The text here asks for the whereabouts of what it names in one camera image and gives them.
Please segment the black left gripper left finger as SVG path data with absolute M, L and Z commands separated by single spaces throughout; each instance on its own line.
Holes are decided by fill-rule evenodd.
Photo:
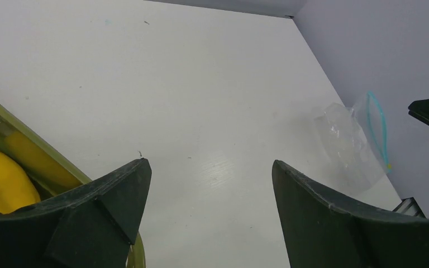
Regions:
M 58 196 L 0 214 L 0 267 L 124 267 L 152 170 L 136 159 Z

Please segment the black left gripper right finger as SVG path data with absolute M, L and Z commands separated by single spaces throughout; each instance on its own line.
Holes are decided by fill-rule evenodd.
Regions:
M 291 267 L 429 267 L 429 219 L 350 198 L 280 160 L 271 176 Z

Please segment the clear zip top bag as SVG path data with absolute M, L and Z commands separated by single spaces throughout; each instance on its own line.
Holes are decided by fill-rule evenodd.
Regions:
M 351 106 L 331 103 L 313 119 L 316 134 L 339 178 L 334 182 L 358 195 L 375 186 L 391 171 L 387 124 L 373 92 Z

